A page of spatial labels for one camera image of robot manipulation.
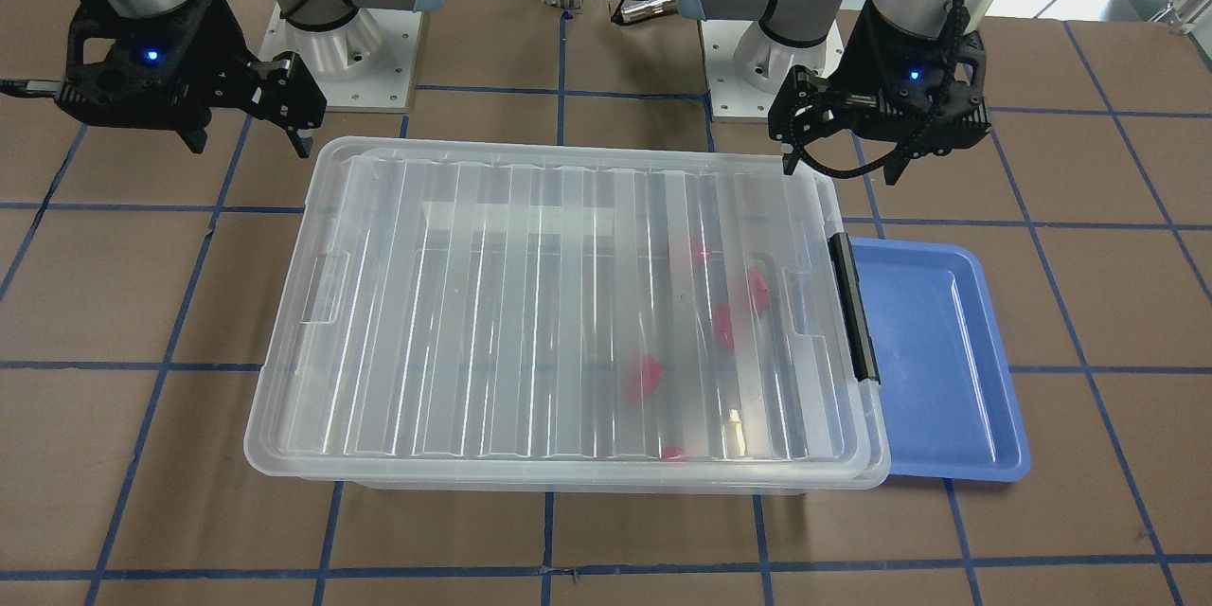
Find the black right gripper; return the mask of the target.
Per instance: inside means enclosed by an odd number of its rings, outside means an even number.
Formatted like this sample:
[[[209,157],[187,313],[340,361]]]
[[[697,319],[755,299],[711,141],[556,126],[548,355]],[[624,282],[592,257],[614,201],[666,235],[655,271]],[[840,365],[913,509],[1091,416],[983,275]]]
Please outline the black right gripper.
[[[92,127],[173,131],[201,154],[215,109],[276,124],[301,160],[328,99],[301,55],[259,61],[225,0],[187,0],[143,18],[113,0],[80,0],[55,102]]]

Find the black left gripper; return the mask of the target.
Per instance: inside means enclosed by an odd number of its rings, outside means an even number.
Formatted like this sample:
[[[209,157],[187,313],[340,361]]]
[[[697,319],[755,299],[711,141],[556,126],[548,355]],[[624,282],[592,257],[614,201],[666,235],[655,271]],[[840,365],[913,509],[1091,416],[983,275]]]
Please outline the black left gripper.
[[[884,183],[894,187],[913,153],[966,150],[991,130],[987,48],[981,33],[903,32],[877,11],[862,11],[830,76],[804,65],[788,72],[768,110],[768,136],[782,143],[783,175],[800,165],[802,145],[848,130],[862,139],[901,145],[888,153]]]

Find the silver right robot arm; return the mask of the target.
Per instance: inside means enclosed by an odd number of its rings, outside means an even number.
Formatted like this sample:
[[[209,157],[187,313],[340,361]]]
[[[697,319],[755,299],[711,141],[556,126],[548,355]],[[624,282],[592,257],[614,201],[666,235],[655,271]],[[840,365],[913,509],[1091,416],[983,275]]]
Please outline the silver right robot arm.
[[[13,97],[52,98],[70,118],[114,130],[171,131],[204,152],[212,112],[240,110],[282,130],[299,158],[328,99],[319,78],[365,65],[381,48],[375,8],[430,13],[445,0],[276,0],[296,50],[261,61],[225,0],[79,0],[61,82],[2,84]],[[342,65],[318,46],[338,38]]]

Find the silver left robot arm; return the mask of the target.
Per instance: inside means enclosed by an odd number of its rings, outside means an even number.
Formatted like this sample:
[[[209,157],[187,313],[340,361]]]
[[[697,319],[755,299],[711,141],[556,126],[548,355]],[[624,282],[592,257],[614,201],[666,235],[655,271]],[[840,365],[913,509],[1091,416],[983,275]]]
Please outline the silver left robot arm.
[[[979,27],[991,1],[865,0],[827,76],[806,57],[827,44],[844,0],[678,0],[678,10],[749,24],[741,63],[772,95],[767,135],[784,175],[881,171],[894,185],[910,162],[972,149],[990,133]]]

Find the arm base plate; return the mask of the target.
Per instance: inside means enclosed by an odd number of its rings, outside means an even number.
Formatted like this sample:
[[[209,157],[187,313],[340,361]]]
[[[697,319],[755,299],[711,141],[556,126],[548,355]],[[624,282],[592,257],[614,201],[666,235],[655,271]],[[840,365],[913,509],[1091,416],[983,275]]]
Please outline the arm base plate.
[[[269,61],[281,52],[301,55],[330,113],[404,114],[424,18],[404,10],[361,8],[344,27],[304,32],[274,8],[258,56]]]
[[[766,122],[794,65],[827,78],[844,57],[836,23],[822,42],[807,48],[774,41],[758,21],[701,21],[701,41],[711,116],[724,122]]]

